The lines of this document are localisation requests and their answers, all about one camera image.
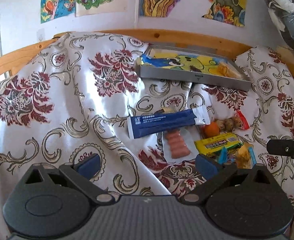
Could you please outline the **floral white red bedspread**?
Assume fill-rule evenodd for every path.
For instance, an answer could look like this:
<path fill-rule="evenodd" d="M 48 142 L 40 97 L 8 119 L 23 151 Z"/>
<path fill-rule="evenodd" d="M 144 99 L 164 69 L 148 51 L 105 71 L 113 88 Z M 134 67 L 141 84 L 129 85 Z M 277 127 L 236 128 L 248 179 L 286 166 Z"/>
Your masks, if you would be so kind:
<path fill-rule="evenodd" d="M 0 82 L 0 239 L 9 236 L 2 208 L 33 164 L 58 167 L 97 154 L 92 181 L 121 194 L 183 196 L 205 179 L 192 160 L 165 159 L 158 135 L 128 136 L 127 117 L 165 107 L 206 106 L 211 119 L 241 112 L 249 123 L 236 135 L 254 148 L 294 207 L 294 162 L 266 150 L 270 139 L 294 139 L 294 79 L 271 48 L 255 47 L 235 63 L 249 91 L 182 81 L 141 79 L 136 59 L 148 45 L 134 37 L 70 33 Z M 294 239 L 294 223 L 290 237 Z"/>

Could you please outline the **grey metal tray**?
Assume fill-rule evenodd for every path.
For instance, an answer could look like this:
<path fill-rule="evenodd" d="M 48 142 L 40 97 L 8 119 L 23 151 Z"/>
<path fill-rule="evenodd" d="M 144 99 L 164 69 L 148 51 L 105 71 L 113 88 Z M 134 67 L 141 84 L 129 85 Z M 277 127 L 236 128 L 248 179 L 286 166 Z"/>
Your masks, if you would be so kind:
<path fill-rule="evenodd" d="M 178 48 L 161 44 L 152 44 L 144 54 L 154 58 L 166 58 L 167 67 L 154 67 L 142 64 L 141 56 L 136 59 L 135 70 L 139 77 L 147 79 L 183 81 L 211 86 L 220 86 L 237 90 L 249 91 L 251 81 L 231 59 L 213 53 L 212 49 L 204 47 Z M 217 66 L 220 62 L 239 72 L 243 80 L 222 76 Z"/>

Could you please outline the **pale yellow snack in tray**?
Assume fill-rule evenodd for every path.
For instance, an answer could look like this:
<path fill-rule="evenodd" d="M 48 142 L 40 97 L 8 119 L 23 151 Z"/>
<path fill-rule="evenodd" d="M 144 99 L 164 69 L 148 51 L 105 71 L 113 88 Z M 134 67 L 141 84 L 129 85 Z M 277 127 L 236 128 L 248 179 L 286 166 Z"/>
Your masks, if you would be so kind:
<path fill-rule="evenodd" d="M 244 79 L 239 72 L 235 72 L 234 70 L 229 68 L 228 64 L 224 62 L 220 62 L 220 64 L 217 66 L 217 70 L 224 77 L 229 77 L 229 78 L 239 79 L 239 80 Z"/>

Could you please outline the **pink sausage pack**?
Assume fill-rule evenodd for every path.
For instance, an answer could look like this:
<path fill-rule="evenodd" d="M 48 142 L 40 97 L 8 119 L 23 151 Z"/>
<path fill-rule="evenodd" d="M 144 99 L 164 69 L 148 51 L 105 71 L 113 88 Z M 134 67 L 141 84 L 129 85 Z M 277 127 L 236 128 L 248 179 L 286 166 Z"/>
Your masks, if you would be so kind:
<path fill-rule="evenodd" d="M 164 158 L 170 164 L 193 160 L 199 153 L 190 132 L 185 128 L 163 132 L 162 144 Z"/>

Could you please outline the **orange tangerine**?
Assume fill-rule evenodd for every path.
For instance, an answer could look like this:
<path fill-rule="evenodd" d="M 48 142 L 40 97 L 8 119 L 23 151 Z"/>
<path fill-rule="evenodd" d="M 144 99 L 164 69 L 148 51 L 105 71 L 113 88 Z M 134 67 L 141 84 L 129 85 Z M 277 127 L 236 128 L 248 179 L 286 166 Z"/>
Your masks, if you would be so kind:
<path fill-rule="evenodd" d="M 220 128 L 216 122 L 211 122 L 209 125 L 204 126 L 203 134 L 206 138 L 218 136 Z"/>

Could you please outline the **yellow green snack bar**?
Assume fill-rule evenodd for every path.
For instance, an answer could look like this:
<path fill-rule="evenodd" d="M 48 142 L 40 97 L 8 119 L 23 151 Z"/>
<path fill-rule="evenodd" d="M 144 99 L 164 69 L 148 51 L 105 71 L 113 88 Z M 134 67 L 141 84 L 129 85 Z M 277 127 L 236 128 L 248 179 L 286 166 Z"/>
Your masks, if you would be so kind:
<path fill-rule="evenodd" d="M 227 150 L 242 146 L 242 142 L 234 133 L 222 133 L 215 137 L 194 142 L 198 152 L 207 157 L 218 155 L 223 148 Z"/>

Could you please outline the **wooden bed frame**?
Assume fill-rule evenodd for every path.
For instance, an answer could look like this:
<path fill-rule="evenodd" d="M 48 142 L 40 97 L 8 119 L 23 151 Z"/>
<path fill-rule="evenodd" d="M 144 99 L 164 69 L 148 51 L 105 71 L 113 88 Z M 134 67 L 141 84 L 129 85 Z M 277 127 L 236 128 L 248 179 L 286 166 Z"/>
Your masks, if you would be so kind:
<path fill-rule="evenodd" d="M 191 48 L 194 46 L 210 48 L 214 53 L 230 59 L 246 52 L 251 47 L 239 42 L 204 34 L 188 33 L 185 31 L 162 29 L 116 29 L 107 33 L 133 36 L 149 43 L 168 43 L 178 48 Z M 0 75 L 8 72 L 10 76 L 17 74 L 22 67 L 30 62 L 42 49 L 57 41 L 65 33 L 54 35 L 51 40 L 39 42 L 0 57 Z M 294 78 L 294 51 L 278 47 L 276 52 L 287 65 Z"/>

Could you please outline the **small brown snack piece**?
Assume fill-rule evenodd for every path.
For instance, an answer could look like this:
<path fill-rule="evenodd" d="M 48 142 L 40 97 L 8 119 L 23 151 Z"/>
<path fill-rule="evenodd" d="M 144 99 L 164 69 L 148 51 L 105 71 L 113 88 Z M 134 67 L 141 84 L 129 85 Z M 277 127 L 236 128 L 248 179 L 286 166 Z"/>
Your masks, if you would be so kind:
<path fill-rule="evenodd" d="M 160 110 L 157 110 L 155 112 L 155 115 L 159 115 L 159 114 L 169 114 L 169 113 L 176 113 L 177 109 L 175 106 L 169 106 L 169 107 L 163 107 Z"/>

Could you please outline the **quail egg red packet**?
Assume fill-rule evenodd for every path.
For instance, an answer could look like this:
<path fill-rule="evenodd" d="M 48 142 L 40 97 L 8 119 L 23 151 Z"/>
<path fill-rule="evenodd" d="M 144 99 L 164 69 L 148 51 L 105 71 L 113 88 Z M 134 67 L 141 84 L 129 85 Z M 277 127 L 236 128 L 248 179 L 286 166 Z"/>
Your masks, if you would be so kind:
<path fill-rule="evenodd" d="M 215 123 L 218 125 L 220 132 L 232 132 L 236 128 L 243 131 L 250 129 L 248 121 L 241 111 L 236 111 L 232 117 L 227 119 L 216 119 Z"/>

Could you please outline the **blue white snack packet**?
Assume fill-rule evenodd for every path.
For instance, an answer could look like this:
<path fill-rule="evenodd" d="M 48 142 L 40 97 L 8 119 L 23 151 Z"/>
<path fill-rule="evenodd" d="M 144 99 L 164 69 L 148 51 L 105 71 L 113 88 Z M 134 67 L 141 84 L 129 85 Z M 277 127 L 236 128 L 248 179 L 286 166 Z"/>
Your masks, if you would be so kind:
<path fill-rule="evenodd" d="M 209 125 L 210 117 L 205 106 L 175 113 L 129 116 L 127 118 L 130 139 L 170 131 L 185 126 Z"/>

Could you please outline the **blue plastic bag in tray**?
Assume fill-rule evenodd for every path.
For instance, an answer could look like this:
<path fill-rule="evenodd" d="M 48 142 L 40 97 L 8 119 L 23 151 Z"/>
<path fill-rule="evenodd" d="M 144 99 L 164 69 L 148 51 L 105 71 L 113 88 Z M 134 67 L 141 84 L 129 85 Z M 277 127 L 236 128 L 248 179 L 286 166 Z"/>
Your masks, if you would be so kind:
<path fill-rule="evenodd" d="M 142 64 L 150 64 L 154 67 L 167 67 L 169 66 L 169 61 L 166 58 L 154 58 L 149 57 L 149 55 L 143 54 L 141 55 L 141 63 Z"/>

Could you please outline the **blue yellow candy wrapper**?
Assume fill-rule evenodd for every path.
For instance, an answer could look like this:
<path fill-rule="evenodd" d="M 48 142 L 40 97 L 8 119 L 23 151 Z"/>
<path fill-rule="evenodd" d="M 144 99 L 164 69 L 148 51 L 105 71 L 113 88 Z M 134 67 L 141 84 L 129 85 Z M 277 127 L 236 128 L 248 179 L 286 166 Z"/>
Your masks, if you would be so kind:
<path fill-rule="evenodd" d="M 222 150 L 220 151 L 220 155 L 218 157 L 218 164 L 222 165 L 224 163 L 227 162 L 227 159 L 228 159 L 228 151 L 227 151 L 227 148 L 223 147 Z"/>

